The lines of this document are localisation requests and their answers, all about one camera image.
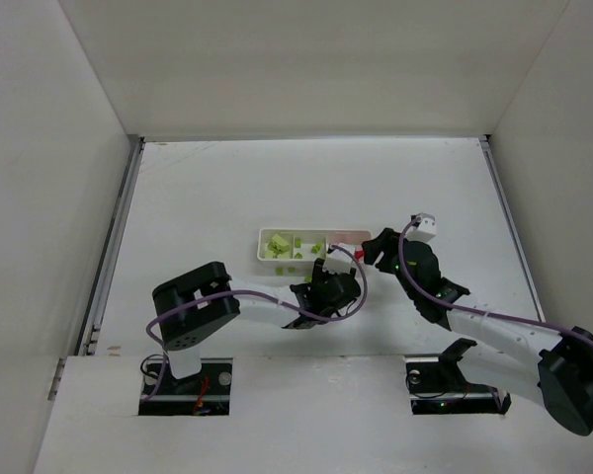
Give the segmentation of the large green lego block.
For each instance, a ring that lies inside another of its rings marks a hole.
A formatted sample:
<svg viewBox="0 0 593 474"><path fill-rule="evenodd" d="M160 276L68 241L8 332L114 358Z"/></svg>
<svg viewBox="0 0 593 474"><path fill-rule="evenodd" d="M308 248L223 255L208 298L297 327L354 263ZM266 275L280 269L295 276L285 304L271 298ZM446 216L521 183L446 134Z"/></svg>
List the large green lego block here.
<svg viewBox="0 0 593 474"><path fill-rule="evenodd" d="M273 234L265 246L266 259L289 259L292 255L292 241L282 234Z"/></svg>

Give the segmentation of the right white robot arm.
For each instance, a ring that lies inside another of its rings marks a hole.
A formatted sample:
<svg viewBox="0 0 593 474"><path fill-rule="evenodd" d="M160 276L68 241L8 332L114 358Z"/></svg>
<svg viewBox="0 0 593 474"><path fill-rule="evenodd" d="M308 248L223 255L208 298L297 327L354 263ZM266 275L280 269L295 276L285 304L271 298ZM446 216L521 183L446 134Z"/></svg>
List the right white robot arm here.
<svg viewBox="0 0 593 474"><path fill-rule="evenodd" d="M445 278L431 247L384 229L363 243L364 262L396 277L416 311L459 335L440 355L460 383L514 393L544 407L567 431L593 432L593 335L472 306L467 288Z"/></svg>

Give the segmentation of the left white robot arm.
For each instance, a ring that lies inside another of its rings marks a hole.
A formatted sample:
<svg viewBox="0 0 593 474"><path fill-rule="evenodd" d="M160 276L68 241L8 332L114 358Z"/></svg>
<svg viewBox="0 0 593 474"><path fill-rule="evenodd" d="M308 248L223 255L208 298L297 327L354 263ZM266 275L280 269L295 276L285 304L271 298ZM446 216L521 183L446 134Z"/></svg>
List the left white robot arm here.
<svg viewBox="0 0 593 474"><path fill-rule="evenodd" d="M235 320L309 330L344 321L365 303L367 279L360 266L345 272L315 261L307 282L265 286L232 277L222 262L210 262L160 284L152 291L156 317L147 335L161 348L177 380L202 370L198 346Z"/></svg>

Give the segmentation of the white three-compartment tray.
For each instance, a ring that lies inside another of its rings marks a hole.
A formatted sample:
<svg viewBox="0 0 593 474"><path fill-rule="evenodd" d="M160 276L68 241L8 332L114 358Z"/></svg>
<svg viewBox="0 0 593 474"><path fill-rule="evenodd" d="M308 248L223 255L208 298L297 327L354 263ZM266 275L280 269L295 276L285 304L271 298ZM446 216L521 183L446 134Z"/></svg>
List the white three-compartment tray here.
<svg viewBox="0 0 593 474"><path fill-rule="evenodd" d="M256 256L268 265L300 265L322 258L331 244L360 247L370 240L368 230L262 228L258 234Z"/></svg>

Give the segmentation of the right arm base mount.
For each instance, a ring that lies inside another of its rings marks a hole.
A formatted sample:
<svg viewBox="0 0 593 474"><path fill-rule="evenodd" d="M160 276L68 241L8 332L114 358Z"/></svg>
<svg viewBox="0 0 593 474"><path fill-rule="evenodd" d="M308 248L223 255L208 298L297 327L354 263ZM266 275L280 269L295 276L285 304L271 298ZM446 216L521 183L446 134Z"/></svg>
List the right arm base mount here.
<svg viewBox="0 0 593 474"><path fill-rule="evenodd" d="M458 339L440 354L414 355L405 361L405 385L415 416L506 415L512 405L509 393L471 383L458 363L477 342Z"/></svg>

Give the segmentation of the right aluminium rail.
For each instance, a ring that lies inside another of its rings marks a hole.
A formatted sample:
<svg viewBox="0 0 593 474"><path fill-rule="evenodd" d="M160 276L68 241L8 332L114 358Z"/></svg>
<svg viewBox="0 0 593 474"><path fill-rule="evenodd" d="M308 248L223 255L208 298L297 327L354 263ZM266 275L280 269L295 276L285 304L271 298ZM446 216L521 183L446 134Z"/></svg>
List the right aluminium rail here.
<svg viewBox="0 0 593 474"><path fill-rule="evenodd" d="M509 228L509 232L511 235L511 240L512 243L514 245L514 248L518 254L518 259L519 259L519 263L520 263L520 267L523 273L523 276L526 280L526 284L530 293L530 298L533 301L533 304L535 306L535 310L536 310L536 314L539 320L545 322L546 321L546 317L545 317L545 313L544 313L544 309L542 307L533 277L532 277L532 273L530 270L530 267L528 265L528 261L527 261L527 257L524 251L524 247L522 245L517 227L516 227L516 223L515 220L513 218L513 214L511 212L510 209L510 205L507 199L507 196L505 194L504 191L504 187L502 185L499 173L498 173L498 169L493 157L493 153L492 153L492 148L491 148L491 143L490 143L490 135L483 135L479 138L479 143L481 146L481 150L483 152L484 155L484 159L488 168L488 171L490 173L494 188L498 194L498 198L500 201L500 205L505 217L505 220L507 222L508 228Z"/></svg>

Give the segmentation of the aluminium rail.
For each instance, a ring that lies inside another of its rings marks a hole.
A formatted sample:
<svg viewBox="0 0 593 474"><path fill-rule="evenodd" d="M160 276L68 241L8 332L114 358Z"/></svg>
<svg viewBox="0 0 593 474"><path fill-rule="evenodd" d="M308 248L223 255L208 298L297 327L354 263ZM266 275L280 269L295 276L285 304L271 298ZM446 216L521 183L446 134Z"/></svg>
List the aluminium rail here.
<svg viewBox="0 0 593 474"><path fill-rule="evenodd" d="M519 259L519 263L520 263L520 267L523 273L523 276L526 280L526 284L530 293L530 298L533 301L533 304L535 306L535 310L536 310L536 314L539 320L545 322L546 321L546 317L545 317L545 313L544 313L544 309L542 307L533 277L532 277L532 273L530 270L530 267L528 265L528 261L527 261L527 257L524 251L524 247L522 245L517 227L516 227L516 223L515 220L513 218L513 214L511 212L510 209L510 205L507 199L507 196L505 194L504 191L504 187L502 185L499 173L498 173L498 169L493 157L493 153L492 153L492 148L491 148L491 143L490 143L490 135L483 135L479 138L479 143L481 146L481 150L483 152L484 155L484 159L488 168L488 171L490 173L494 188L498 194L498 198L500 201L500 205L505 217L505 220L507 222L508 228L509 228L509 232L511 235L511 240L512 243L514 245L514 248L518 254L518 259Z"/></svg>
<svg viewBox="0 0 593 474"><path fill-rule="evenodd" d="M127 138L130 148L126 166L117 192L85 313L79 325L74 348L70 353L72 356L92 356L95 353L92 346L96 344L101 331L145 146L143 136L131 134Z"/></svg>

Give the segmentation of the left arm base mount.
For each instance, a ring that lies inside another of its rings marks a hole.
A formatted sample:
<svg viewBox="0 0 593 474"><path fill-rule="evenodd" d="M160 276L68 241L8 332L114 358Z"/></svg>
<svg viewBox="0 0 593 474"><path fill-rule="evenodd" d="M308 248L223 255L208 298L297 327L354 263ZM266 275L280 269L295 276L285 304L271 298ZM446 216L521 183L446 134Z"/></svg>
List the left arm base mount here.
<svg viewBox="0 0 593 474"><path fill-rule="evenodd" d="M162 357L147 357L142 375L138 414L143 417L222 417L230 411L233 360L204 358L202 369L176 379L169 367L161 373Z"/></svg>

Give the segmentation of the left aluminium rail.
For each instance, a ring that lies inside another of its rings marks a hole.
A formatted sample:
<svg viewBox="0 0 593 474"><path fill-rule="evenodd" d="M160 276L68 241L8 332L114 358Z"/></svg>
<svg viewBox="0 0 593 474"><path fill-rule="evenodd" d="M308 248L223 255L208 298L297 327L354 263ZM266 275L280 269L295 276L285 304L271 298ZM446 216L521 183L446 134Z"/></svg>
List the left aluminium rail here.
<svg viewBox="0 0 593 474"><path fill-rule="evenodd" d="M72 356L92 356L95 353L92 346L96 344L101 331L145 146L143 136L131 134L127 138L130 148L126 166L117 192L85 313L79 325L74 348L70 353Z"/></svg>

